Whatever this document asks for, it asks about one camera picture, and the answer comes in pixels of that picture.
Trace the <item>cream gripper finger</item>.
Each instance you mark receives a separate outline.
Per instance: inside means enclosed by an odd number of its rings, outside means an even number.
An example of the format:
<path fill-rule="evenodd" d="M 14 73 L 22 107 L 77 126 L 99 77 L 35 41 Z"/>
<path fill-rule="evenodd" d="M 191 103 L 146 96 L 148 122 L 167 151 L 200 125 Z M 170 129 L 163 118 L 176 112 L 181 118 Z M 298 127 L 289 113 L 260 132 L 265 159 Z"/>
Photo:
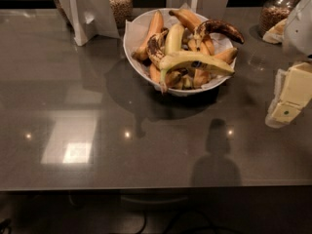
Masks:
<path fill-rule="evenodd" d="M 270 44 L 282 43 L 286 21 L 287 21 L 286 19 L 282 19 L 274 26 L 272 26 L 268 31 L 264 33 L 262 40 Z"/>
<path fill-rule="evenodd" d="M 287 126 L 312 99 L 312 63 L 296 62 L 288 70 L 279 69 L 275 77 L 274 98 L 265 124 L 271 128 Z"/>

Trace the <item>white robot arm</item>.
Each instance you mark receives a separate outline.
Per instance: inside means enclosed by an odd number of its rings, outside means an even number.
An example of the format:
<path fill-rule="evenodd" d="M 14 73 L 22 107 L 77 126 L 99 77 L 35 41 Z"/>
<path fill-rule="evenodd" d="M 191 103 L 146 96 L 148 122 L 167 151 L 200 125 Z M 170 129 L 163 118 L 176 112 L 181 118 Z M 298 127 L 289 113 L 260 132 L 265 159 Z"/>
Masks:
<path fill-rule="evenodd" d="M 300 0 L 286 19 L 264 33 L 267 43 L 282 44 L 285 55 L 293 60 L 275 77 L 274 98 L 265 124 L 272 128 L 288 125 L 312 99 L 312 0 Z"/>

